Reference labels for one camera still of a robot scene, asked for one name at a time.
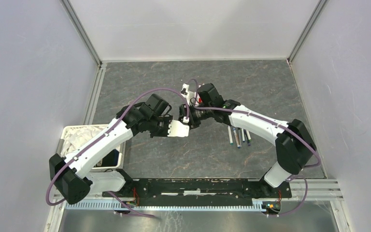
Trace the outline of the blue capped white pen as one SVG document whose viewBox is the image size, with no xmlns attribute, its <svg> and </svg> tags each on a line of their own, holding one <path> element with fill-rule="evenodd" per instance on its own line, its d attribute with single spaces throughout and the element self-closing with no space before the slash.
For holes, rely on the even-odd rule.
<svg viewBox="0 0 371 232">
<path fill-rule="evenodd" d="M 240 136 L 241 136 L 241 142 L 242 142 L 242 143 L 245 143 L 244 132 L 243 132 L 243 129 L 241 129 L 241 128 L 240 128 Z"/>
</svg>

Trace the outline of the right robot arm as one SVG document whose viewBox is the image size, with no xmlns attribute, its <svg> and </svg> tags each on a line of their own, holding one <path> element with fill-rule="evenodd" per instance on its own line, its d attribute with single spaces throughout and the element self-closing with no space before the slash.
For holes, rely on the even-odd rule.
<svg viewBox="0 0 371 232">
<path fill-rule="evenodd" d="M 230 127 L 245 129 L 267 140 L 276 148 L 276 163 L 264 174 L 260 192 L 272 197 L 286 180 L 309 168 L 308 161 L 317 153 L 315 143 L 306 126 L 300 120 L 292 122 L 273 119 L 248 109 L 234 100 L 224 100 L 211 83 L 204 84 L 196 92 L 183 84 L 180 91 L 186 104 L 180 107 L 178 120 L 169 128 L 170 137 L 187 137 L 191 129 L 197 128 L 202 120 L 214 118 L 216 122 Z"/>
</svg>

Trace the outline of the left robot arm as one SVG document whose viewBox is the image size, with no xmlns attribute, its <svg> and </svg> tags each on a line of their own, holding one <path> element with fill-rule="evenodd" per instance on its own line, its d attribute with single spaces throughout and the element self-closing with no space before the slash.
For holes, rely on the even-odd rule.
<svg viewBox="0 0 371 232">
<path fill-rule="evenodd" d="M 132 192 L 132 183 L 118 171 L 92 172 L 92 168 L 118 145 L 148 131 L 153 137 L 169 136 L 172 116 L 164 113 L 170 104 L 157 94 L 147 101 L 124 107 L 103 130 L 75 151 L 62 157 L 54 154 L 49 159 L 50 185 L 69 204 L 75 204 L 88 194 L 116 192 L 127 197 Z"/>
</svg>

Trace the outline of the green capped white pen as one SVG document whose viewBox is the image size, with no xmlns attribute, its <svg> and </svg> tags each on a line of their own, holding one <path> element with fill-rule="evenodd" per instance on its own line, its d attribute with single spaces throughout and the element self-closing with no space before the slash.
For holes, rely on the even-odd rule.
<svg viewBox="0 0 371 232">
<path fill-rule="evenodd" d="M 251 140 L 251 136 L 250 136 L 249 131 L 244 130 L 244 134 L 245 134 L 245 137 L 246 137 L 247 142 L 250 143 L 252 140 Z"/>
</svg>

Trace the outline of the blue transparent pen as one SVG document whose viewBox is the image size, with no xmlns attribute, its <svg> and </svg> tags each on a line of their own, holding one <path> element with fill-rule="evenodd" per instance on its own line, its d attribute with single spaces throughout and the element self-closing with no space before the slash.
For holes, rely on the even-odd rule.
<svg viewBox="0 0 371 232">
<path fill-rule="evenodd" d="M 240 149 L 241 148 L 241 143 L 240 143 L 239 133 L 238 133 L 238 129 L 235 128 L 235 127 L 233 128 L 233 134 L 234 134 L 234 137 L 235 137 L 237 148 Z"/>
</svg>

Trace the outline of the houndstooth patterned pen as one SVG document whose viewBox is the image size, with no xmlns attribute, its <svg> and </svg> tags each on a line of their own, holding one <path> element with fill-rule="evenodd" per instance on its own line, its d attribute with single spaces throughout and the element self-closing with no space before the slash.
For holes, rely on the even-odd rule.
<svg viewBox="0 0 371 232">
<path fill-rule="evenodd" d="M 241 129 L 240 128 L 237 128 L 237 134 L 238 134 L 238 138 L 239 138 L 239 145 L 242 146 L 242 135 L 241 135 Z"/>
</svg>

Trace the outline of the teal capped white pen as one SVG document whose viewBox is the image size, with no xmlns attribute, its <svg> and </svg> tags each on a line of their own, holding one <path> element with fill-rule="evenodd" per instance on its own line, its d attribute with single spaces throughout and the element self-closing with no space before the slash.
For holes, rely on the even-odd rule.
<svg viewBox="0 0 371 232">
<path fill-rule="evenodd" d="M 228 140 L 229 140 L 229 143 L 230 143 L 230 145 L 233 145 L 234 142 L 233 142 L 233 135 L 232 135 L 231 127 L 228 126 L 227 129 L 228 129 Z"/>
</svg>

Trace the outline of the purple transparent pen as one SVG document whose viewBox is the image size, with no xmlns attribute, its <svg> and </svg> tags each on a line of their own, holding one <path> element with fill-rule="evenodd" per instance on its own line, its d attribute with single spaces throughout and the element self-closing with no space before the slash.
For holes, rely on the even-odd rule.
<svg viewBox="0 0 371 232">
<path fill-rule="evenodd" d="M 250 143 L 250 141 L 248 139 L 246 130 L 243 130 L 243 138 L 244 138 L 244 141 L 247 143 L 247 145 L 248 146 L 251 146 L 251 143 Z"/>
</svg>

